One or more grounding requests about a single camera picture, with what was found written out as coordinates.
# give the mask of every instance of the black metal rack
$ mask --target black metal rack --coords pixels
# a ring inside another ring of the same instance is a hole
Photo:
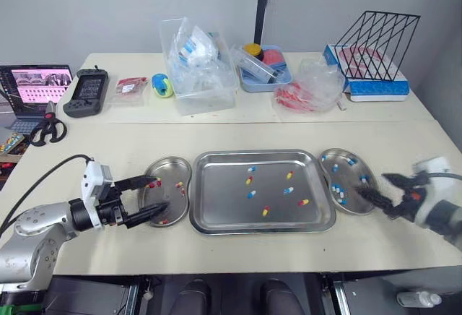
[[[334,46],[344,76],[393,81],[419,19],[419,15],[411,14],[370,10],[362,13]]]

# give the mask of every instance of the laptop screen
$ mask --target laptop screen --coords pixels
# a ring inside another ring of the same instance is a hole
[[[69,66],[0,66],[0,83],[18,117],[43,117],[71,84]]]

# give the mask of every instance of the metal tray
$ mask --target metal tray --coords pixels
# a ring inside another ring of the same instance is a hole
[[[335,223],[319,164],[306,151],[206,152],[193,169],[189,218],[201,233],[321,232]]]
[[[154,216],[149,224],[154,227],[167,227],[180,221],[189,208],[188,185],[191,180],[191,167],[188,161],[180,157],[165,157],[151,164],[144,174],[160,177],[162,185],[152,189],[140,189],[139,208],[159,202],[170,204],[164,212]]]
[[[319,157],[321,167],[326,175],[330,198],[342,211],[355,215],[369,214],[374,205],[362,198],[354,189],[358,186],[370,186],[378,189],[372,171],[366,163],[350,151],[328,149]]]

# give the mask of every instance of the laptop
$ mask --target laptop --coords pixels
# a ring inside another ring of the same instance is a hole
[[[16,121],[11,130],[28,135],[45,115],[48,101],[57,103],[72,82],[67,65],[0,66],[0,83]]]

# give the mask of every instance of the scissors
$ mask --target scissors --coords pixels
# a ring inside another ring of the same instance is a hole
[[[45,110],[45,118],[32,130],[30,133],[30,144],[36,147],[42,147],[45,145],[45,136],[51,134],[50,143],[57,143],[62,140],[67,133],[66,125],[63,121],[56,118],[56,105],[53,101],[49,101]],[[58,136],[58,130],[56,125],[61,124],[63,126],[63,131],[61,135]],[[34,141],[38,132],[40,132],[40,137],[38,141]]]

